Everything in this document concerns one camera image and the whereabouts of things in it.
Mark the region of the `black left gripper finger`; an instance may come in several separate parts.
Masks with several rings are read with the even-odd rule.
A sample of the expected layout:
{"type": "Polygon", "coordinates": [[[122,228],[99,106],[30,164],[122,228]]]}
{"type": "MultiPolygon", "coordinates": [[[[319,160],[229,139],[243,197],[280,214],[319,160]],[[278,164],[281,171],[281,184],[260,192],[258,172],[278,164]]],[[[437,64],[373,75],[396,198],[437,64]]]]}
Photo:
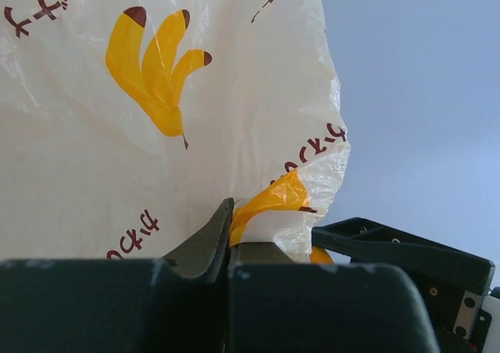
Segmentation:
{"type": "Polygon", "coordinates": [[[157,258],[2,261],[2,351],[221,352],[233,213],[157,258]]]}

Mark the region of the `translucent orange banana-print bag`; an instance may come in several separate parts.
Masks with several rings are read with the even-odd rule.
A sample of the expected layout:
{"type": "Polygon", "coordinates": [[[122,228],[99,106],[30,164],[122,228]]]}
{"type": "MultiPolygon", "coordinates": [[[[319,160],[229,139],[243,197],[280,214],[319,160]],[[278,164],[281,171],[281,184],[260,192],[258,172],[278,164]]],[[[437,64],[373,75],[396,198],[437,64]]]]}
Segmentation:
{"type": "Polygon", "coordinates": [[[350,144],[322,0],[1,0],[1,256],[313,256],[350,144]]]}

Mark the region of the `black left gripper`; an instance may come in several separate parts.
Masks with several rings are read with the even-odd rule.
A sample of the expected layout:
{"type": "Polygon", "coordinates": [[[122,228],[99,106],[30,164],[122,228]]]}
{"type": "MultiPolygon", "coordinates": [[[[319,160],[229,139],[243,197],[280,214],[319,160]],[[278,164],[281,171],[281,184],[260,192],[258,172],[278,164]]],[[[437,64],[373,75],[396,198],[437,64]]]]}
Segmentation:
{"type": "Polygon", "coordinates": [[[297,263],[271,243],[230,250],[228,352],[499,350],[491,260],[364,218],[316,226],[312,243],[361,263],[297,263]]]}

